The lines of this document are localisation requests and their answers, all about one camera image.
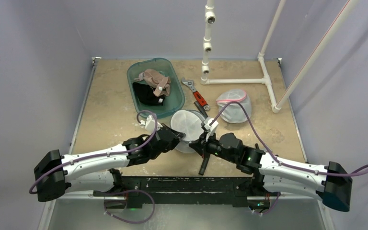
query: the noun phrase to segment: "mesh bag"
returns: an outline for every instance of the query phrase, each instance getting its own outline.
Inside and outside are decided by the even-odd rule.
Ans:
[[[246,110],[248,117],[252,115],[252,103],[245,90],[233,89],[224,92],[216,99],[219,111],[229,102],[239,102]],[[245,114],[238,104],[230,104],[221,114],[222,119],[229,123],[242,123],[247,121]]]

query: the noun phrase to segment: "white pvc pipe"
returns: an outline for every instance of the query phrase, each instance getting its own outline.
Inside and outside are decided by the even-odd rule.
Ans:
[[[267,32],[266,39],[264,40],[262,50],[260,51],[260,55],[264,56],[266,52],[267,45],[269,44],[270,38],[273,34],[274,28],[277,25],[278,18],[280,17],[281,11],[283,10],[284,4],[286,3],[286,0],[280,0],[280,3],[278,4],[276,13],[274,14],[272,24],[270,25],[269,32]]]
[[[264,83],[265,83],[265,85],[267,87],[267,91],[269,92],[271,107],[273,109],[275,107],[275,105],[276,105],[276,97],[274,96],[272,81],[270,79],[269,73],[267,72],[267,68],[266,68],[266,64],[265,64],[265,61],[264,60],[265,59],[263,57],[259,57],[258,58],[258,61],[260,63],[260,66],[262,67],[262,71],[263,71]]]
[[[215,2],[214,0],[207,0],[207,6],[214,7],[215,6],[214,2]]]
[[[249,84],[249,83],[259,83],[264,84],[265,79],[209,79],[209,84]]]
[[[208,65],[208,60],[209,60],[209,54],[207,52],[204,52],[204,56],[202,57],[202,64]]]
[[[358,1],[359,0],[348,0],[346,2],[345,6],[342,8],[342,10],[339,12],[338,16],[332,22],[331,26],[328,28],[327,32],[322,37],[319,44],[315,47],[315,49],[311,53],[310,57],[304,63],[301,70],[298,72],[298,74],[296,75],[296,77],[294,78],[294,80],[292,81],[290,86],[287,88],[287,90],[284,93],[283,97],[280,99],[280,101],[277,103],[277,105],[273,108],[273,112],[278,113],[278,111],[280,111],[281,107],[287,101],[290,94],[294,91],[294,89],[296,88],[298,83],[302,80],[302,78],[305,76],[305,74],[308,72],[308,70],[314,64],[315,60],[322,53],[323,49],[329,43],[329,41],[334,36],[335,32],[338,30],[338,28],[341,26],[341,24],[348,17],[349,13],[354,9],[354,7],[356,6]]]
[[[204,40],[206,42],[211,41],[211,24],[205,23],[205,36],[204,36]]]
[[[211,30],[212,24],[215,22],[215,14],[214,14],[214,0],[207,0],[207,4],[205,5],[205,35],[204,35],[204,43],[203,43],[203,51],[204,55],[202,58],[202,76],[201,76],[201,84],[209,84],[208,74],[209,74],[209,53],[212,51],[211,45]]]

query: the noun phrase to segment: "black metal base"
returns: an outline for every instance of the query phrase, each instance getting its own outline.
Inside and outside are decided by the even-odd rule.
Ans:
[[[248,196],[267,194],[266,191],[256,191],[252,188],[252,177],[121,177],[118,170],[111,170],[111,173],[118,182],[110,192],[140,189],[148,192],[156,204],[225,204],[248,207]],[[93,195],[110,196],[98,191],[94,191]],[[151,204],[146,195],[129,193],[127,208],[142,208],[143,204]]]

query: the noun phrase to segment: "round lid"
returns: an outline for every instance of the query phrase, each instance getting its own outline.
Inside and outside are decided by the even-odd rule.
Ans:
[[[194,113],[187,110],[179,110],[173,114],[170,121],[172,129],[185,133],[183,141],[197,140],[204,132],[201,127],[202,120]]]

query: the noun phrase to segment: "silver wrench head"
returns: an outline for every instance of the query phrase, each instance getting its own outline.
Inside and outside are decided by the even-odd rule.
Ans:
[[[188,87],[191,89],[191,91],[192,91],[192,92],[195,92],[195,91],[196,91],[196,89],[195,89],[195,87],[194,87],[194,81],[193,81],[193,80],[186,80],[186,79],[183,77],[183,78],[181,78],[181,82],[182,82],[184,85],[188,86]]]

